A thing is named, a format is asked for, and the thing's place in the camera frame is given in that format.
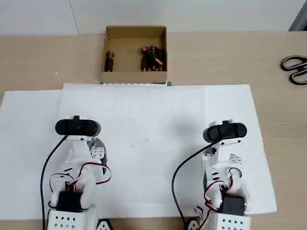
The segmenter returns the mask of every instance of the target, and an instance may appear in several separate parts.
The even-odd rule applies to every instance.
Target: white wall
[[[164,24],[171,32],[287,31],[305,1],[71,0],[71,11],[69,0],[0,0],[0,35],[103,33],[108,24]]]
[[[77,34],[67,0],[0,0],[0,35]]]

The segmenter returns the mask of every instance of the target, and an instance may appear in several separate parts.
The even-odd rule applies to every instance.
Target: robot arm
[[[48,230],[76,228],[95,230],[97,218],[91,200],[97,184],[111,179],[111,170],[106,165],[106,147],[96,136],[100,125],[92,120],[60,120],[56,132],[69,135],[69,153],[58,173],[51,176],[49,185],[52,192],[48,213]],[[100,220],[100,225],[111,225],[107,220]]]
[[[191,221],[189,230],[246,229],[250,227],[251,199],[242,176],[241,150],[247,129],[242,123],[223,121],[212,123],[204,131],[204,138],[214,142],[228,135],[222,142],[202,154],[203,186],[207,218]]]

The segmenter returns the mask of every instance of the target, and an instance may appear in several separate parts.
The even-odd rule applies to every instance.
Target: perforated white base
[[[101,221],[97,227],[97,230],[111,230],[111,228],[106,221]]]
[[[48,230],[96,230],[95,208],[81,213],[51,210],[48,215]]]
[[[212,213],[205,230],[249,230],[250,217]]]
[[[48,230],[85,230],[86,213],[51,210],[48,217]]]

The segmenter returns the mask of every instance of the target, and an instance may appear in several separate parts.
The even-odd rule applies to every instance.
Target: white wire
[[[203,214],[198,212],[199,208],[197,206],[194,207],[194,211],[200,216],[201,220],[203,221]]]

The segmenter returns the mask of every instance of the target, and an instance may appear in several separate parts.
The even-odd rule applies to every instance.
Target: red wire
[[[99,164],[99,163],[94,163],[94,162],[87,162],[87,163],[85,163],[85,164],[83,164],[83,165],[81,166],[81,169],[80,169],[80,171],[79,171],[79,175],[78,175],[77,178],[79,178],[79,177],[81,176],[82,170],[83,170],[83,168],[84,168],[86,165],[104,166],[104,167],[106,167],[107,169],[109,169],[110,172],[111,172],[111,169],[110,169],[109,167],[107,167],[106,165]],[[111,176],[110,176],[110,178],[107,179],[106,181],[96,182],[96,184],[104,184],[104,183],[108,182],[108,181],[111,179]],[[78,180],[75,181],[75,182],[73,182],[73,183],[71,183],[71,184],[68,184],[68,186],[75,185],[77,182],[78,182]]]
[[[208,200],[207,198],[206,198],[206,193],[209,191],[209,189],[213,186],[213,185],[215,185],[216,183],[225,183],[225,181],[215,181],[215,182],[213,182],[213,183],[211,183],[207,188],[206,188],[206,190],[204,191],[204,194],[203,194],[203,196],[204,196],[204,198],[205,198],[205,206],[207,206],[209,209],[211,209],[211,210],[218,210],[217,208],[215,208],[215,207],[213,207],[211,204],[212,204],[212,202],[210,201],[210,200]],[[223,190],[225,193],[227,193],[228,191],[229,191],[229,189],[231,189],[231,187],[233,186],[233,184],[234,184],[234,180],[233,180],[233,178],[232,178],[232,175],[230,176],[230,185],[226,188],[226,190]]]

